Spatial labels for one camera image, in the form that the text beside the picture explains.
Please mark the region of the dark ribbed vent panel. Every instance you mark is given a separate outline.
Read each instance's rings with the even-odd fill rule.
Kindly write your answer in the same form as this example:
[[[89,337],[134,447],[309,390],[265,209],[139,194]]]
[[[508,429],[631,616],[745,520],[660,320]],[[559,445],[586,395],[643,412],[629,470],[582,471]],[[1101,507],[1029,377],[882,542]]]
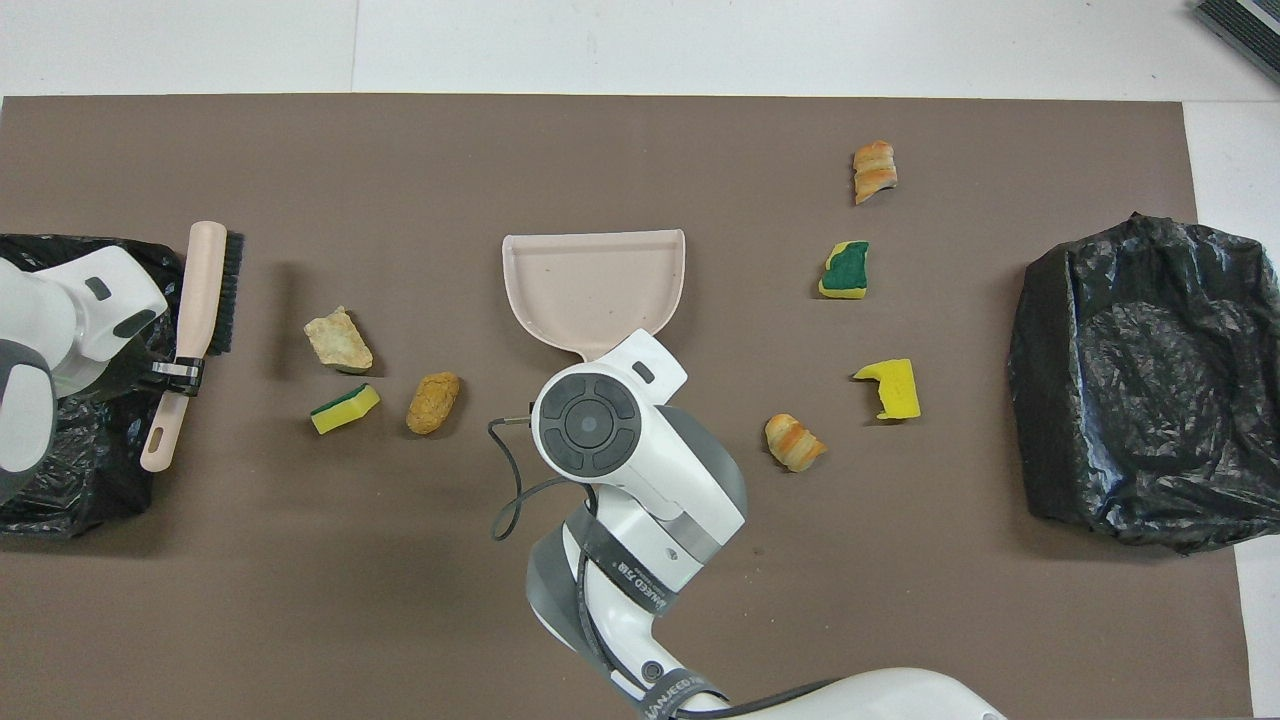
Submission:
[[[1192,13],[1280,85],[1280,0],[1193,0]]]

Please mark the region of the beige hand brush black bristles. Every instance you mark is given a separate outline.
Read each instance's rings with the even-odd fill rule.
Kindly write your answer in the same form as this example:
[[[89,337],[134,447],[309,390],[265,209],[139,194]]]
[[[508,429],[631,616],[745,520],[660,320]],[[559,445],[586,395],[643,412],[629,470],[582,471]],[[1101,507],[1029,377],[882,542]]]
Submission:
[[[189,228],[189,242],[177,314],[174,357],[228,354],[244,256],[243,234],[224,224],[201,220]],[[140,455],[146,471],[172,465],[191,400],[164,392]]]

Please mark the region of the pale crusty bread chunk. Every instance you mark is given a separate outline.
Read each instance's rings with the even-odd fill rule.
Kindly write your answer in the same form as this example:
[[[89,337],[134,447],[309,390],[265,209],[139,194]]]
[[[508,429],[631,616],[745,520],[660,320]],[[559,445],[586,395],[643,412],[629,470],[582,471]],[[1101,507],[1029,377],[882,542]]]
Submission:
[[[372,351],[346,306],[307,322],[303,333],[324,366],[353,375],[372,370]]]

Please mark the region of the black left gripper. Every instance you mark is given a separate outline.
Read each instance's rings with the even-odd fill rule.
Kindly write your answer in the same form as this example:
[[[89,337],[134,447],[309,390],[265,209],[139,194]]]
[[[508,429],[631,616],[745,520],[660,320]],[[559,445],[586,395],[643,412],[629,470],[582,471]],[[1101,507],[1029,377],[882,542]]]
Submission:
[[[204,383],[202,357],[172,360],[172,328],[147,325],[118,355],[118,384],[196,397]]]

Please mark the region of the beige plastic dustpan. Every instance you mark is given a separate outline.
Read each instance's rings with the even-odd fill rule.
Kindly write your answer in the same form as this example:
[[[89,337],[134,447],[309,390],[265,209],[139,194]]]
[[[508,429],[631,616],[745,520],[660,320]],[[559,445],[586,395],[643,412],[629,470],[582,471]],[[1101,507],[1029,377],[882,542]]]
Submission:
[[[685,284],[681,229],[508,234],[500,245],[517,323],[554,348],[599,359],[636,329],[662,331]]]

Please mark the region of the black bag lined bin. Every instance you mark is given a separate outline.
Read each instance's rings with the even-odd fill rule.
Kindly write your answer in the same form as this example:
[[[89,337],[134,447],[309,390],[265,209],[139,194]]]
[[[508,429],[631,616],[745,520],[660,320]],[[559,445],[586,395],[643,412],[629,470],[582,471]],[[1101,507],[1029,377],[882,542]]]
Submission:
[[[124,249],[179,307],[180,255],[140,240],[73,234],[0,234],[0,258],[37,272],[105,249]],[[27,486],[0,503],[0,536],[72,538],[146,512],[154,474],[140,457],[161,395],[110,377],[104,391],[63,398],[52,450]]]
[[[1007,355],[1029,511],[1188,555],[1280,536],[1280,275],[1134,214],[1030,263]]]

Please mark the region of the small yellow green sponge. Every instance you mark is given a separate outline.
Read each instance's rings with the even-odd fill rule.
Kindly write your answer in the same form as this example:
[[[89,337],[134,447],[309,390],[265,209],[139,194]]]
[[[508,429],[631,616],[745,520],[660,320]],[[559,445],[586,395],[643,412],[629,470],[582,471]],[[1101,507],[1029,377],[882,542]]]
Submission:
[[[334,429],[362,419],[381,402],[381,396],[369,383],[314,409],[308,419],[314,429],[324,436]]]

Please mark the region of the brown bread nugget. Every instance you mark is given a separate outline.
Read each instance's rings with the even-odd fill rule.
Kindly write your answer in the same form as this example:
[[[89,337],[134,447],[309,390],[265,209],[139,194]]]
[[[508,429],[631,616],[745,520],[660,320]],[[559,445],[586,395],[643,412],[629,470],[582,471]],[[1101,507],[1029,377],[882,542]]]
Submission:
[[[407,429],[417,436],[440,429],[453,410],[461,386],[461,378],[453,372],[425,375],[410,400],[404,419]]]

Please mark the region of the brown table mat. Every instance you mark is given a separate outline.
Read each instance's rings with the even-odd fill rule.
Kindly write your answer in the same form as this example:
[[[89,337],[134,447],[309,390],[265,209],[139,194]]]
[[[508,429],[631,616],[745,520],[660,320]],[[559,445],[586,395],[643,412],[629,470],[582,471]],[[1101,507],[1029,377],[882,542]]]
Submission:
[[[899,186],[854,204],[883,140]],[[0,538],[0,720],[635,720],[525,600],[550,488],[506,542],[495,416],[573,361],[506,296],[508,234],[677,228],[675,404],[746,477],[746,525],[655,628],[737,702],[878,667],[952,675],[1010,717],[1248,715],[1236,569],[1033,518],[1006,356],[1021,278],[1134,211],[1196,218],[1181,108],[1153,102],[282,95],[9,97],[0,232],[179,245],[242,232],[234,345],[154,505]],[[867,241],[864,299],[827,299]],[[303,325],[346,306],[366,374]],[[879,421],[863,366],[911,360]],[[453,372],[444,425],[404,424]],[[320,436],[308,414],[381,402]],[[828,451],[765,447],[776,414]]]

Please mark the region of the orange striped croissant piece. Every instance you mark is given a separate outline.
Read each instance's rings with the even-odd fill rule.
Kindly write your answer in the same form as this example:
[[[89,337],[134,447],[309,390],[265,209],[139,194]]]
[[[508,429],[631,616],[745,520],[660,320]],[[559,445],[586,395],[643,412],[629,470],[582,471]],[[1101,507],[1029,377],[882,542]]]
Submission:
[[[808,470],[828,446],[818,439],[799,419],[780,413],[764,425],[765,447],[773,459],[788,471]]]
[[[854,204],[861,205],[883,190],[899,186],[893,146],[883,140],[863,145],[852,155]]]

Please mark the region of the green topped yellow sponge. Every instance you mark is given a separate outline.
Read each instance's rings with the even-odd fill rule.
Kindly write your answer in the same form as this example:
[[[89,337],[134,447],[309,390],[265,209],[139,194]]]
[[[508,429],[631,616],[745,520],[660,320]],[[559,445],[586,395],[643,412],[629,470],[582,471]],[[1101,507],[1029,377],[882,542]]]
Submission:
[[[864,299],[868,291],[867,258],[870,243],[846,241],[833,246],[818,281],[818,292],[827,299]]]

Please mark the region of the notched yellow sponge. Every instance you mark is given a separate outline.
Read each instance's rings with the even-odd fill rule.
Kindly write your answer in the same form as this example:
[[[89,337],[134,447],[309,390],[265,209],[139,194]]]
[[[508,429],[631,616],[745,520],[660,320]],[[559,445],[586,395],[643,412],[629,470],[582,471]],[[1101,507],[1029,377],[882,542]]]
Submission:
[[[879,421],[910,420],[922,415],[913,363],[908,357],[863,366],[851,374],[851,380],[877,383],[882,405],[876,414]]]

